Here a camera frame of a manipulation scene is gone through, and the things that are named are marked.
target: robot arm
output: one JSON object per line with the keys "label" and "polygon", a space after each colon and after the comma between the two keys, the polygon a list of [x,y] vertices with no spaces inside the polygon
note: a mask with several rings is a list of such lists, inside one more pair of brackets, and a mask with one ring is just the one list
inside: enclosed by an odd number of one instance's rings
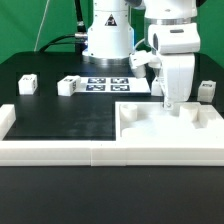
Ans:
{"label": "robot arm", "polygon": [[134,52],[130,65],[137,78],[144,77],[144,64],[156,71],[164,94],[164,107],[187,101],[194,74],[194,52],[200,49],[200,37],[193,18],[196,0],[127,0],[145,6],[145,44],[152,51]]}

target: small white block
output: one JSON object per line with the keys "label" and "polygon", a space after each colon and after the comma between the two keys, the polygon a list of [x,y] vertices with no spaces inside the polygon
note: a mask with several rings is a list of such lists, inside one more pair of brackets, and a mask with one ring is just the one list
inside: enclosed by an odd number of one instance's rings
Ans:
{"label": "small white block", "polygon": [[198,107],[193,104],[183,104],[180,106],[179,118],[187,122],[197,121]]}
{"label": "small white block", "polygon": [[2,140],[16,120],[15,107],[4,104],[0,108],[0,140]]}
{"label": "small white block", "polygon": [[136,121],[138,117],[138,106],[135,104],[121,104],[120,117],[123,121]]}
{"label": "small white block", "polygon": [[198,119],[204,128],[224,127],[223,118],[211,105],[203,105],[199,108]]}
{"label": "small white block", "polygon": [[155,79],[152,82],[151,95],[152,96],[163,96],[163,92],[162,92],[162,89],[161,89],[161,86],[159,84],[157,77],[155,77]]}
{"label": "small white block", "polygon": [[58,82],[58,95],[59,96],[71,96],[81,83],[81,77],[66,76],[64,79]]}
{"label": "small white block", "polygon": [[32,95],[37,89],[37,75],[23,75],[18,82],[20,95]]}
{"label": "small white block", "polygon": [[215,95],[216,82],[202,81],[198,88],[198,101],[211,103]]}

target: white cube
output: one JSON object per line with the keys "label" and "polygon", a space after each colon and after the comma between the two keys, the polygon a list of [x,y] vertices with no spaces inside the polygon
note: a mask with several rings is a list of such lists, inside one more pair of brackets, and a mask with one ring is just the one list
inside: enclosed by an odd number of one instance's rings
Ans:
{"label": "white cube", "polygon": [[20,95],[32,95],[37,89],[37,75],[23,75],[18,82]]}
{"label": "white cube", "polygon": [[215,95],[216,82],[202,81],[198,89],[198,101],[211,103]]}
{"label": "white cube", "polygon": [[66,76],[64,79],[58,82],[58,95],[59,96],[71,96],[81,83],[81,77]]}

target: black table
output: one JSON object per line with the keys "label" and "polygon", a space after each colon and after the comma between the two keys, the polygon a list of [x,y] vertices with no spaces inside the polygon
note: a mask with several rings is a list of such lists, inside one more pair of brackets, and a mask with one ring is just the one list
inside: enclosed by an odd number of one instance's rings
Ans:
{"label": "black table", "polygon": [[[17,81],[31,72],[39,75],[40,88],[32,97],[19,96]],[[17,113],[5,140],[115,140],[115,101],[161,100],[147,94],[59,97],[56,83],[66,74],[131,76],[127,66],[108,69],[85,64],[73,53],[13,55],[0,66],[0,104],[15,104]],[[217,81],[212,104],[222,113],[223,75],[209,57],[196,55],[191,100],[196,100],[202,80]],[[149,83],[152,79],[149,69]],[[80,123],[74,124],[77,118]],[[2,224],[221,224],[223,211],[223,167],[0,168]]]}

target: green backdrop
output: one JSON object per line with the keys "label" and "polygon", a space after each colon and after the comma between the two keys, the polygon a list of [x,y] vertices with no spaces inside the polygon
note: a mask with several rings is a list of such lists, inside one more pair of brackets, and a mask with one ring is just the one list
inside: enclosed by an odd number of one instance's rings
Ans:
{"label": "green backdrop", "polygon": [[[0,63],[14,53],[33,51],[47,0],[0,0]],[[92,24],[92,0],[81,0],[86,26]],[[198,10],[201,52],[224,67],[224,1],[207,0]],[[143,38],[144,11],[132,10],[136,41]],[[76,31],[74,0],[51,0],[38,49],[50,40]],[[74,51],[72,46],[50,51]]]}

